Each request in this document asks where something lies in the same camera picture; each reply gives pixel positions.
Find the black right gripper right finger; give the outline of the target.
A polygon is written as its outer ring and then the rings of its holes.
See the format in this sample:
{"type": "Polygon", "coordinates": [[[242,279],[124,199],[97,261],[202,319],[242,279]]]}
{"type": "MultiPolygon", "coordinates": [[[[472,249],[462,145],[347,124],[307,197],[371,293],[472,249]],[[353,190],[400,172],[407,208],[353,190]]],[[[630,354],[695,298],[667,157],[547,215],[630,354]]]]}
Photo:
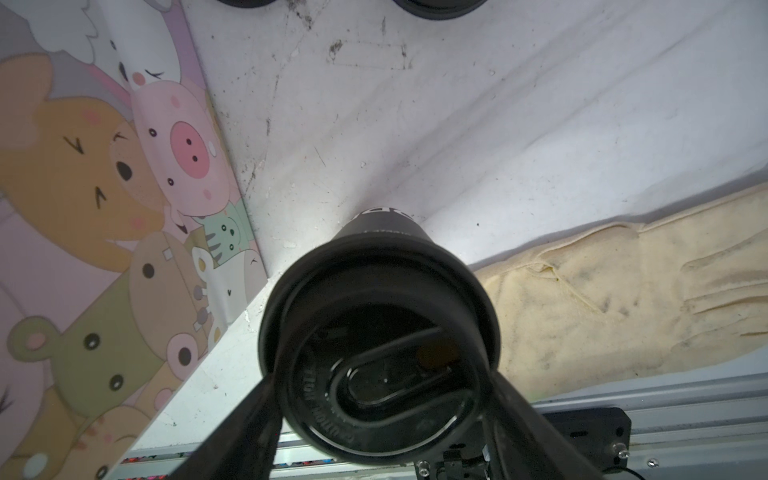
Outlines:
{"type": "Polygon", "coordinates": [[[490,382],[483,427],[492,479],[603,478],[500,373],[490,382]]]}

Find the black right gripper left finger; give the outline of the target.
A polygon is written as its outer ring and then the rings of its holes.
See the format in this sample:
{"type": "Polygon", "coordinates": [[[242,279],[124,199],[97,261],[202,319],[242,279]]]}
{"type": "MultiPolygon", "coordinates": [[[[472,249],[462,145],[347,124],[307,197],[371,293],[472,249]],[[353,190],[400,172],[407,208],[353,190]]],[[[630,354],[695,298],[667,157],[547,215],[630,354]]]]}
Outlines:
{"type": "Polygon", "coordinates": [[[268,375],[170,477],[267,479],[273,469],[282,419],[274,376],[268,375]]]}

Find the white paper gift bag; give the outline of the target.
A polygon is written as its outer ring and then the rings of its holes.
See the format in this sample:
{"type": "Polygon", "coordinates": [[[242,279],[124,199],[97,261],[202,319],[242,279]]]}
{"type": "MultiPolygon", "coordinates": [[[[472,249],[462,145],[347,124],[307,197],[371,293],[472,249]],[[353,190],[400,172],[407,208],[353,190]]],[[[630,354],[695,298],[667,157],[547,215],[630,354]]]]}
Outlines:
{"type": "Polygon", "coordinates": [[[1,5],[1,475],[103,479],[265,286],[177,1],[1,5]]]}

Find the single black cup lid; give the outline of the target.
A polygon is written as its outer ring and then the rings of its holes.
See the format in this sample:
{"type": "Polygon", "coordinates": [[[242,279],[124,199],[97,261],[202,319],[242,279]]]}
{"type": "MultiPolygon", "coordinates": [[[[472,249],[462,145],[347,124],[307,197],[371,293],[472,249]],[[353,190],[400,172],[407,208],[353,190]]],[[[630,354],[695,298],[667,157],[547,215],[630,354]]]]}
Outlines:
{"type": "Polygon", "coordinates": [[[241,9],[262,8],[275,1],[276,0],[219,0],[220,3],[241,9]]]}

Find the stack of black cup lids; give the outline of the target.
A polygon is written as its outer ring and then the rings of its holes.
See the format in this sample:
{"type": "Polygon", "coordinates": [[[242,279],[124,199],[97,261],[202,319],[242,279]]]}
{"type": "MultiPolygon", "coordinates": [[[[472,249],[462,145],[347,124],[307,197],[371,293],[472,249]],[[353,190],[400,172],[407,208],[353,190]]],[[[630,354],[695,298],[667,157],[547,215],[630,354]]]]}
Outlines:
{"type": "Polygon", "coordinates": [[[486,0],[394,0],[394,3],[416,17],[443,21],[465,16],[486,0]]]}

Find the beige work glove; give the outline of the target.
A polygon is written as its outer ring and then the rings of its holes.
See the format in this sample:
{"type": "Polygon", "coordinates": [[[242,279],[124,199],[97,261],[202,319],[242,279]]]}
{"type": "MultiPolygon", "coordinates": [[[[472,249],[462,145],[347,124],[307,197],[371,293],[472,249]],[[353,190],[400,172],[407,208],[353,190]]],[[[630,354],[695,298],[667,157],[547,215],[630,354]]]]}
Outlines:
{"type": "Polygon", "coordinates": [[[500,372],[530,401],[733,360],[767,343],[767,188],[603,224],[477,276],[500,372]]]}

